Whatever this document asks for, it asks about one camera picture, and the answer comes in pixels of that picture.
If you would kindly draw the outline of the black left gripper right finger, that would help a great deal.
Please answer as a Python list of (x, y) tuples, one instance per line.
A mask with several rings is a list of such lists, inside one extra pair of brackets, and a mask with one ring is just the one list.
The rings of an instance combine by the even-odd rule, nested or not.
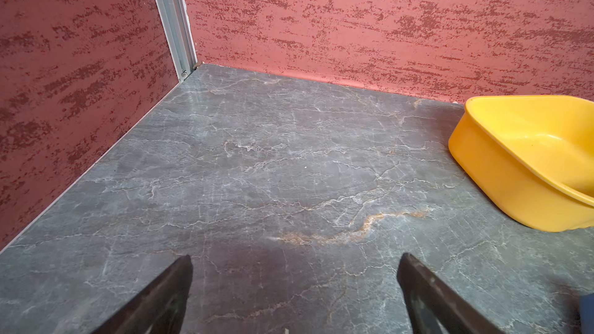
[(397, 280), (414, 333), (501, 333), (418, 258), (404, 253)]

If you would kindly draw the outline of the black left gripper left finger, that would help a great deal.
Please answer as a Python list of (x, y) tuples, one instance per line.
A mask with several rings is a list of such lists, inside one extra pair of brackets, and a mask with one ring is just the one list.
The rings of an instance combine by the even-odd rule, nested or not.
[(189, 255), (173, 262), (95, 333), (179, 333), (193, 281)]

